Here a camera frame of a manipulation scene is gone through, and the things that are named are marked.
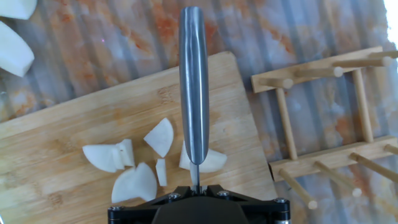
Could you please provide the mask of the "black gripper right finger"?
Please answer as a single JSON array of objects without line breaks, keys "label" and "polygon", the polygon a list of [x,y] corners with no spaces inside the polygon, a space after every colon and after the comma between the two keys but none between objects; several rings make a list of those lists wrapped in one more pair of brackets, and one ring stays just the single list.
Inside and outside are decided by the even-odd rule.
[{"label": "black gripper right finger", "polygon": [[290,202],[281,197],[259,200],[232,192],[220,185],[202,186],[207,223],[290,223]]}]

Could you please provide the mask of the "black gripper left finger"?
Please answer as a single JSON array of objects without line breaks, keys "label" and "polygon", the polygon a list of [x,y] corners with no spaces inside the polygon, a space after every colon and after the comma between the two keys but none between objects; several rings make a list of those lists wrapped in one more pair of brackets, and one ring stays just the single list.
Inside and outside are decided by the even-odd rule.
[{"label": "black gripper left finger", "polygon": [[139,219],[153,220],[161,206],[178,202],[179,200],[187,199],[196,195],[196,186],[183,186],[177,187],[172,193],[134,207],[113,205],[108,208],[108,224],[130,223]]}]

